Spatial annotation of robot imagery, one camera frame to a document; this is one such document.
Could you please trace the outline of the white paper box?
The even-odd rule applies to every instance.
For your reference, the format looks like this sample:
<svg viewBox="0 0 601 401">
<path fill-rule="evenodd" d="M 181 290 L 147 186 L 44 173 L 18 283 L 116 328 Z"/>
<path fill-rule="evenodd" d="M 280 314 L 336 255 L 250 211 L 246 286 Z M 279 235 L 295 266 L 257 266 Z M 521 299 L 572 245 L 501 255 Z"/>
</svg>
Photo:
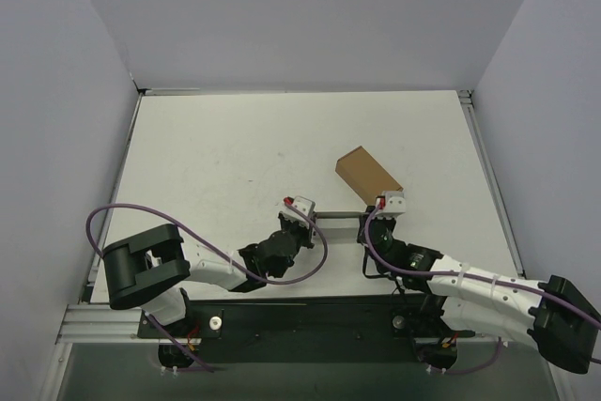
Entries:
<svg viewBox="0 0 601 401">
<path fill-rule="evenodd" d="M 363 213 L 357 211 L 321 211 L 316 213 L 315 220 L 327 241 L 354 243 L 362 216 Z"/>
</svg>

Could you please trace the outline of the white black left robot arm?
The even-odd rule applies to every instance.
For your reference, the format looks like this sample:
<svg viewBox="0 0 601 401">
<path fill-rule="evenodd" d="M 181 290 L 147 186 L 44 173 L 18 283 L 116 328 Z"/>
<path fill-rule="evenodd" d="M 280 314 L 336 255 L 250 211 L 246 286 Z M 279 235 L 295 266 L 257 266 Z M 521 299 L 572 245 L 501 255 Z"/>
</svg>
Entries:
<svg viewBox="0 0 601 401">
<path fill-rule="evenodd" d="M 313 227 L 294 214 L 280 213 L 280 229 L 239 250 L 234 263 L 197 256 L 186 259 L 184 239 L 173 224 L 162 224 L 114 242 L 103 250 L 109 305 L 113 310 L 140 307 L 168 334 L 178 337 L 193 324 L 189 297 L 177 284 L 214 285 L 227 292 L 249 293 L 283 278 L 302 248 L 311 249 Z"/>
</svg>

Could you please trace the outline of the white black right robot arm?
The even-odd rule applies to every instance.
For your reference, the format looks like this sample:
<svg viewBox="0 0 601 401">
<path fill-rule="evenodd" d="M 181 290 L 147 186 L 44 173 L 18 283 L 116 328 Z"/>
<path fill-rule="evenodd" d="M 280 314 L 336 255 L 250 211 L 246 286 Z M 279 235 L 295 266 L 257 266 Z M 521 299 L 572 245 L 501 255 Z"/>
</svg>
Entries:
<svg viewBox="0 0 601 401">
<path fill-rule="evenodd" d="M 568 279 L 525 280 L 477 269 L 393 235 L 395 221 L 375 209 L 360 220 L 358 241 L 380 276 L 420 292 L 432 316 L 453 332 L 474 332 L 535 348 L 551 364 L 585 375 L 600 332 L 600 314 Z"/>
</svg>

